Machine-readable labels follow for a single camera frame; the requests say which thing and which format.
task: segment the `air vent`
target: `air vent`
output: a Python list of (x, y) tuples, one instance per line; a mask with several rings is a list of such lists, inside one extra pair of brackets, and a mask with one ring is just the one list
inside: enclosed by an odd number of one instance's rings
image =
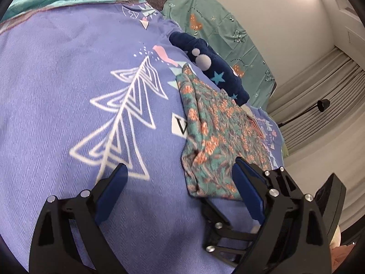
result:
[(351, 31), (349, 28), (347, 29), (347, 35), (349, 37), (349, 43), (357, 49), (363, 56), (365, 56), (365, 40), (361, 38), (359, 35)]

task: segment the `white wall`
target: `white wall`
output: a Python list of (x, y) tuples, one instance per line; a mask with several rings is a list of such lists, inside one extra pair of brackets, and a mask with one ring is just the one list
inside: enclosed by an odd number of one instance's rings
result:
[(321, 0), (217, 0), (244, 27), (278, 86), (334, 47)]
[[(351, 4), (347, 0), (322, 1), (331, 22), (335, 45), (365, 69), (365, 28), (356, 15), (344, 9), (346, 6), (351, 8)], [(352, 38), (353, 44), (362, 45), (361, 50), (349, 43), (347, 28), (362, 38)]]

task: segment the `orange fox print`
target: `orange fox print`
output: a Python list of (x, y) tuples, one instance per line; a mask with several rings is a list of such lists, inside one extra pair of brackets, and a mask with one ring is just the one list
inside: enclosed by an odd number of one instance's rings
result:
[(190, 15), (190, 28), (194, 31), (199, 31), (203, 28), (203, 25), (197, 21), (195, 14)]
[(236, 72), (236, 74), (240, 77), (240, 78), (242, 78), (243, 76), (244, 76), (244, 71), (242, 71), (241, 69), (240, 69), (240, 66), (238, 65), (238, 64), (236, 64), (236, 65), (234, 65), (233, 66), (233, 71), (235, 71)]

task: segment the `pink fabric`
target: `pink fabric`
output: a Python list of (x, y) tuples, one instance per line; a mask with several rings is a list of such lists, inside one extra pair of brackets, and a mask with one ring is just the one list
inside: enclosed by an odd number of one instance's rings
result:
[(174, 65), (175, 67), (178, 66), (178, 63), (176, 63), (174, 60), (170, 59), (165, 51), (165, 49), (162, 46), (159, 45), (155, 45), (152, 48), (155, 52), (157, 52), (158, 56), (165, 61), (166, 63), (170, 63), (172, 65)]
[(335, 247), (331, 250), (332, 258), (332, 273), (342, 264), (342, 262), (347, 258), (349, 253), (352, 251), (355, 245), (351, 244), (349, 246), (343, 245)]

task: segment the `blue gripper pad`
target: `blue gripper pad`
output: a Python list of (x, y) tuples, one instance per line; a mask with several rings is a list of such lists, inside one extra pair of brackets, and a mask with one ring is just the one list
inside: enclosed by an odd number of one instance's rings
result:
[(233, 182), (236, 185), (236, 188), (238, 189), (238, 192), (240, 193), (251, 217), (256, 219), (260, 225), (262, 225), (265, 221), (263, 201), (247, 176), (257, 177), (263, 181), (263, 184), (266, 183), (262, 179), (261, 175), (253, 170), (246, 161), (240, 158), (237, 158), (236, 160), (238, 159), (245, 165), (245, 168), (249, 174), (246, 175), (240, 166), (235, 163), (232, 167)]
[(95, 222), (99, 226), (107, 220), (128, 181), (128, 169), (121, 166), (96, 202)]

